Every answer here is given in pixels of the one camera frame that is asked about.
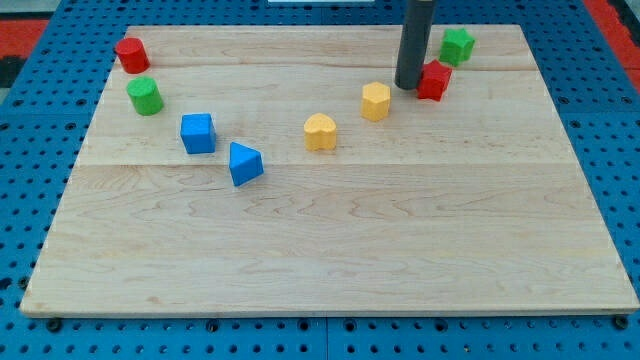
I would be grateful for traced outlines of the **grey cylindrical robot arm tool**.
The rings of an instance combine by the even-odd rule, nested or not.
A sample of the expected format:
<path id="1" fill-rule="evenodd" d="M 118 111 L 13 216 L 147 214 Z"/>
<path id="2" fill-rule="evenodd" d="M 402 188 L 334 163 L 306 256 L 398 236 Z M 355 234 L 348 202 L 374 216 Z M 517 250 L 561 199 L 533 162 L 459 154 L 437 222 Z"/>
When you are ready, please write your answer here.
<path id="1" fill-rule="evenodd" d="M 418 86 L 435 8 L 435 0 L 407 1 L 395 73 L 395 85 L 400 89 Z"/>

